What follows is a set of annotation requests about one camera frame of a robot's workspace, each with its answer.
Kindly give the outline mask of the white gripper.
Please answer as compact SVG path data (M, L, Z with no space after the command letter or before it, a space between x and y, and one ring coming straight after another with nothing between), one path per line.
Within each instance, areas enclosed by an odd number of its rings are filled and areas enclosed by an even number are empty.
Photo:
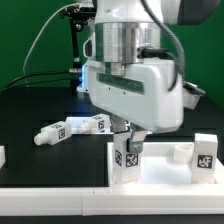
M141 64L129 64L122 76L111 74L103 63L89 60L85 75L92 104L114 114L115 133L126 131L125 120L145 129L131 131L127 140L131 154L143 151L146 130L178 130L184 110L195 108L203 95L194 85L184 87L172 60L146 59Z

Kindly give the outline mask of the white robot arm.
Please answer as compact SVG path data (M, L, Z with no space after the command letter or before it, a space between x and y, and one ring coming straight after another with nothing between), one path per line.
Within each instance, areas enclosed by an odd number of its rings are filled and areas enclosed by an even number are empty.
M78 90L114 115L117 136L131 123L126 150L138 154L148 132L172 132L204 91L186 82L185 54L168 26L199 25L221 0L85 0L93 12Z

